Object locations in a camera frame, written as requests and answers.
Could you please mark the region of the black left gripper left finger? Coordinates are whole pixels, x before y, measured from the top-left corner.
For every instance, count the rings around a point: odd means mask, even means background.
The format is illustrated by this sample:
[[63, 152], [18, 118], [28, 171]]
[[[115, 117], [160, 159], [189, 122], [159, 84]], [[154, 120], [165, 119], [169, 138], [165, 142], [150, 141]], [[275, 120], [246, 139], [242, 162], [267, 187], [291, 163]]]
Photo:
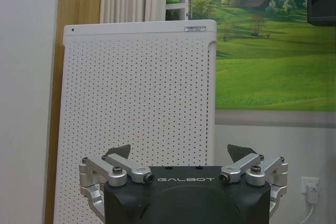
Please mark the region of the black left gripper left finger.
[[131, 145], [111, 148], [102, 156], [84, 157], [79, 164], [80, 193], [88, 200], [96, 216], [104, 216], [104, 201], [100, 189], [105, 183], [112, 187], [126, 185], [128, 179], [138, 184], [150, 184], [154, 176], [148, 166], [128, 159]]

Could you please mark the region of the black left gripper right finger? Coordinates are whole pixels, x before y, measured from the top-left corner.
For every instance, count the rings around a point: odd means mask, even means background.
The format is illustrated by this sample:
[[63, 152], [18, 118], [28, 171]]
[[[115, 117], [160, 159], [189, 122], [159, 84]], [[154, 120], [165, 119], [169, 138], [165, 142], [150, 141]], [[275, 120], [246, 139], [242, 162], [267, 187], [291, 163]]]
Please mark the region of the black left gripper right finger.
[[282, 156], [265, 159], [249, 147], [229, 144], [227, 151], [233, 163], [221, 168], [219, 181], [224, 184], [238, 183], [245, 176], [246, 183], [251, 186], [269, 184], [269, 214], [273, 215], [279, 207], [281, 197], [287, 192], [288, 163]]

